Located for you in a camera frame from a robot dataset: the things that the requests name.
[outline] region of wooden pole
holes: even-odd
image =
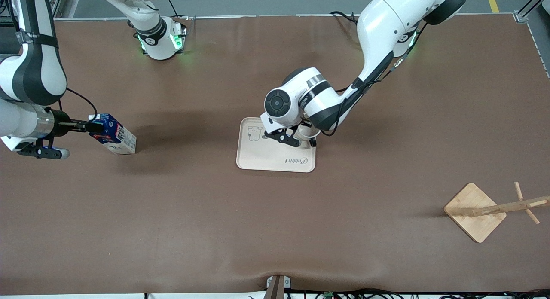
[[[527,210],[533,207],[548,207],[550,206],[550,196],[539,197],[530,200],[523,200],[499,205],[492,205],[490,207],[480,207],[479,209],[472,209],[472,217],[480,217],[483,215],[491,215],[496,213],[511,212]]]
[[[516,187],[516,192],[517,192],[517,199],[519,199],[520,201],[523,200],[523,194],[521,193],[521,188],[519,188],[519,182],[514,182],[514,185]],[[540,224],[541,222],[538,220],[537,217],[535,217],[535,215],[531,212],[530,209],[525,209],[525,212],[527,213],[527,215],[529,215],[529,217],[534,221],[535,224]]]

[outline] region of table surface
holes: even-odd
[[[309,174],[240,170],[239,123],[295,68],[335,87],[363,66],[332,17],[209,19],[187,51],[140,53],[124,22],[57,22],[69,87],[137,136],[114,156],[85,134],[63,161],[2,146],[0,293],[295,289],[497,291],[549,287],[550,210],[510,213],[476,244],[443,206],[469,182],[496,203],[548,195],[550,94],[526,25],[460,15],[318,139]],[[84,119],[73,95],[63,106]]]

